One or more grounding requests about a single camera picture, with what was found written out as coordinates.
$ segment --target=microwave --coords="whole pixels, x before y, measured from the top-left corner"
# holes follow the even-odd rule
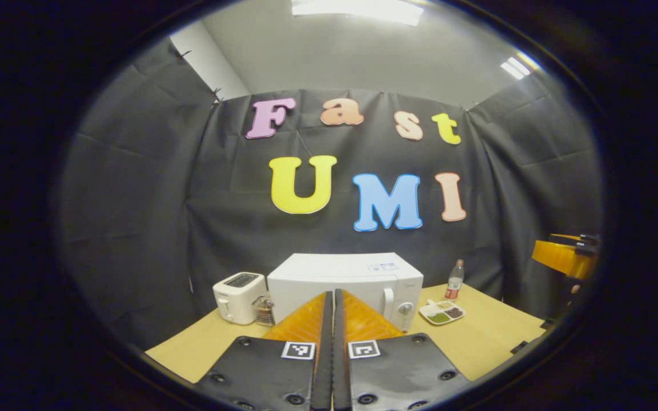
[[[322,292],[340,288],[401,331],[418,309],[423,274],[394,252],[294,254],[267,276],[276,323]]]

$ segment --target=black curtain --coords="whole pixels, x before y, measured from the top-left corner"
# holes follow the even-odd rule
[[[169,42],[126,67],[105,89],[71,144],[60,206],[65,258],[84,297],[118,335],[143,349],[216,308],[212,285],[238,271],[268,274],[294,252],[396,252],[442,284],[455,260],[466,283],[538,317],[561,304],[564,276],[530,258],[551,232],[599,232],[601,175],[595,132],[562,87],[543,74],[477,107],[394,93],[298,90],[212,104],[211,91]],[[248,140],[257,101],[292,97],[271,138]],[[346,97],[358,125],[327,126],[322,104]],[[421,140],[395,131],[413,112]],[[444,142],[431,117],[455,119],[462,142]],[[271,200],[279,156],[302,160],[295,192],[314,191],[311,156],[336,156],[330,202],[313,214]],[[352,177],[377,174],[392,190],[420,177],[423,226],[357,232]],[[443,221],[440,172],[460,176],[467,218]]]

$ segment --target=table surface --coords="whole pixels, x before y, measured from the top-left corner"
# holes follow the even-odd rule
[[[443,301],[446,284],[422,289],[418,306],[428,299]],[[469,380],[490,372],[512,357],[512,348],[545,332],[543,320],[507,306],[464,284],[457,305],[467,314],[460,320],[432,325],[415,314],[409,334],[426,333]],[[256,323],[228,323],[214,310],[181,333],[146,351],[169,370],[190,382],[198,382],[238,336],[261,338],[268,327]]]

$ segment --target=white toaster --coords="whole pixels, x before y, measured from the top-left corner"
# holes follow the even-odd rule
[[[241,272],[212,286],[220,316],[231,323],[250,324],[255,321],[253,301],[267,294],[263,274]]]

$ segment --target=white wall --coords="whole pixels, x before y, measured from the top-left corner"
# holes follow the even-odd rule
[[[232,99],[251,94],[222,54],[203,21],[195,21],[170,36],[180,54],[212,90],[221,88],[217,97]]]

